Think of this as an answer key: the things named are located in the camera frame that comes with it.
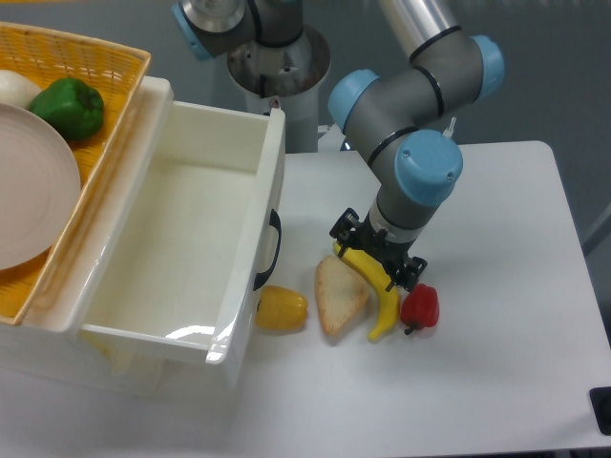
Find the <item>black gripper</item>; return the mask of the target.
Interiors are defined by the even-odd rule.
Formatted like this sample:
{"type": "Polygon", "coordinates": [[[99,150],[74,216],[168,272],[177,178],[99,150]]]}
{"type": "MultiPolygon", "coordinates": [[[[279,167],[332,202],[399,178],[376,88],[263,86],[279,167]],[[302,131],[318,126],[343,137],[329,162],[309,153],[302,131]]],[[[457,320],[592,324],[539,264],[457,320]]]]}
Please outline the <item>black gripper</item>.
{"type": "Polygon", "coordinates": [[[377,260],[390,277],[387,291],[397,286],[411,292],[428,266],[426,260],[408,256],[413,240],[393,241],[387,229],[374,229],[369,218],[360,221],[352,208],[336,220],[329,235],[339,246],[339,258],[350,248],[365,251],[377,260]]]}

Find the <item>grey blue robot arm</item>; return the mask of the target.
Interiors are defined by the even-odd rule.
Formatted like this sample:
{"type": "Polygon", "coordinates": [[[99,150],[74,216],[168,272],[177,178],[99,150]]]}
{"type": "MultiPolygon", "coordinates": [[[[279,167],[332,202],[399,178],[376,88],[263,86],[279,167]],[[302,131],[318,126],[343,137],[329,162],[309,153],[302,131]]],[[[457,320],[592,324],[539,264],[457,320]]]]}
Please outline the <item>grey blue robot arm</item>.
{"type": "MultiPolygon", "coordinates": [[[[329,233],[342,250],[361,250],[378,261],[389,285],[412,290],[427,264],[411,257],[410,248],[463,167],[451,132],[430,124],[496,91],[505,65],[497,44],[466,34],[444,1],[384,1],[380,7],[409,67],[390,79],[355,71],[328,98],[335,125],[380,184],[364,217],[346,210],[329,233]]],[[[314,147],[317,91],[330,51],[306,25],[301,2],[178,1],[172,13],[197,58],[226,56],[250,112],[283,110],[288,145],[314,147]]]]}

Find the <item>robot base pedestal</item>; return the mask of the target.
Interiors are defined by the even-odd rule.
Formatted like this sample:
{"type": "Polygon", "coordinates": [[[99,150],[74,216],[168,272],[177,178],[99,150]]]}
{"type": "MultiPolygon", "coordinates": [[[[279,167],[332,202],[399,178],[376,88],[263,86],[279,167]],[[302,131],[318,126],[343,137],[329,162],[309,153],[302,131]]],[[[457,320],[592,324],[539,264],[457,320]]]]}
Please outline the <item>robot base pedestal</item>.
{"type": "Polygon", "coordinates": [[[239,46],[227,55],[227,67],[247,111],[284,112],[289,153],[318,150],[319,88],[330,68],[329,46],[318,31],[305,25],[301,36],[283,48],[257,42],[239,46]]]}

